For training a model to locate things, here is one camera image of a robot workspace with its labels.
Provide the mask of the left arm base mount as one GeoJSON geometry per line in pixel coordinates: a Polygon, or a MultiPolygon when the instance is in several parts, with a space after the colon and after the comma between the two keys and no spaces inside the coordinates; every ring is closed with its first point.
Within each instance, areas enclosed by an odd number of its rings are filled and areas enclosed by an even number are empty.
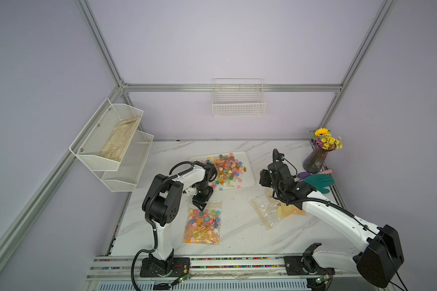
{"type": "Polygon", "coordinates": [[[175,257],[172,253],[166,260],[161,260],[149,254],[143,259],[138,274],[141,278],[180,277],[189,271],[190,266],[191,259],[187,257],[175,257]]]}

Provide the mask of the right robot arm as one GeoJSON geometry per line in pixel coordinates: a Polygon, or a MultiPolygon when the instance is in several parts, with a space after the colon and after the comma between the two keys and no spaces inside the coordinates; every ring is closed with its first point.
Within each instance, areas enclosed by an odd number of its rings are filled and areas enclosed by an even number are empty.
{"type": "Polygon", "coordinates": [[[259,183],[272,189],[276,200],[319,218],[353,244],[353,251],[325,251],[320,243],[313,243],[307,249],[308,273],[315,267],[347,270],[379,288],[386,288],[398,274],[404,254],[392,226],[377,226],[331,202],[306,180],[296,181],[281,160],[261,170],[259,183]]]}

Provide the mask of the large ziploc bag of candies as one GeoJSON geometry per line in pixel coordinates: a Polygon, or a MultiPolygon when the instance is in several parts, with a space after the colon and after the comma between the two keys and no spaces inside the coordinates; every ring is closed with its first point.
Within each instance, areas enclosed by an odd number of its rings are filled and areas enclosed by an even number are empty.
{"type": "Polygon", "coordinates": [[[190,207],[183,242],[186,244],[220,244],[222,206],[221,201],[212,201],[203,210],[195,206],[190,207]]]}

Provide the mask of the small ziploc bag of candies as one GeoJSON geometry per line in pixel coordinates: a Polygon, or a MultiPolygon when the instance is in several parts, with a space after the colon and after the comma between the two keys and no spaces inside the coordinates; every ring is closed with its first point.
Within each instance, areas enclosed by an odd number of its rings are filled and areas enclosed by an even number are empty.
{"type": "Polygon", "coordinates": [[[295,205],[279,203],[277,207],[277,215],[279,218],[287,218],[291,215],[306,215],[306,212],[297,208],[295,205]]]}

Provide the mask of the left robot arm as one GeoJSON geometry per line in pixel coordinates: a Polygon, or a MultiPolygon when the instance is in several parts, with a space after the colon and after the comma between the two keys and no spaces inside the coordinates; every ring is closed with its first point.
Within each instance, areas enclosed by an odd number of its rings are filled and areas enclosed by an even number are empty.
{"type": "Polygon", "coordinates": [[[195,189],[193,205],[204,210],[214,192],[210,183],[217,176],[216,166],[210,162],[183,161],[173,166],[168,175],[154,177],[142,205],[144,218],[154,233],[153,258],[163,263],[174,253],[170,224],[180,209],[183,191],[195,189]]]}

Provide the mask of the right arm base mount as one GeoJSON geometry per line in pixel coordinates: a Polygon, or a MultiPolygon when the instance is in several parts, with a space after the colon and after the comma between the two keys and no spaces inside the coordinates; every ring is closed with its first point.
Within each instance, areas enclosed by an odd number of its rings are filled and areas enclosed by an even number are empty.
{"type": "Polygon", "coordinates": [[[335,270],[333,268],[320,267],[313,257],[314,251],[320,246],[322,246],[321,243],[315,242],[300,255],[285,256],[286,274],[289,276],[334,275],[335,270]]]}

